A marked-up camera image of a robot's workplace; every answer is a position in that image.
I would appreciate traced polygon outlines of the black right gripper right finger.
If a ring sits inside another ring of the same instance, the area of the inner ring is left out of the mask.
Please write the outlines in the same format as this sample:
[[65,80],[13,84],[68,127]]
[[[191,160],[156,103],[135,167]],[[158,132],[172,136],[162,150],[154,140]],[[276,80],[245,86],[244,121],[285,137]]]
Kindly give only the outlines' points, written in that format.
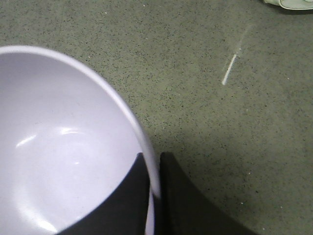
[[253,235],[210,202],[190,181],[171,152],[160,155],[164,235]]

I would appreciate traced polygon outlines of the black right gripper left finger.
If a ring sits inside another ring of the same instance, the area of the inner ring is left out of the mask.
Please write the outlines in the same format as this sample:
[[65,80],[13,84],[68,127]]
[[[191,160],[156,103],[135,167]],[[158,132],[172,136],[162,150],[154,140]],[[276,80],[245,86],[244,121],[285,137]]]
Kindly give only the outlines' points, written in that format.
[[139,153],[120,185],[95,210],[61,235],[143,235],[149,205],[150,179]]

